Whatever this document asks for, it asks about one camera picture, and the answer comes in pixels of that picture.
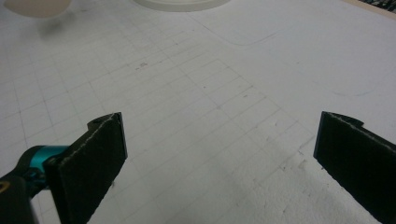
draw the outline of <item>beige round object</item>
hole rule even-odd
[[[135,0],[136,3],[160,11],[187,12],[221,6],[230,0]]]
[[[71,0],[7,0],[4,6],[27,17],[47,18],[65,11]]]

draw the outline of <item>round base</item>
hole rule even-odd
[[[136,3],[160,11],[188,12],[221,6],[230,0],[135,0]]]

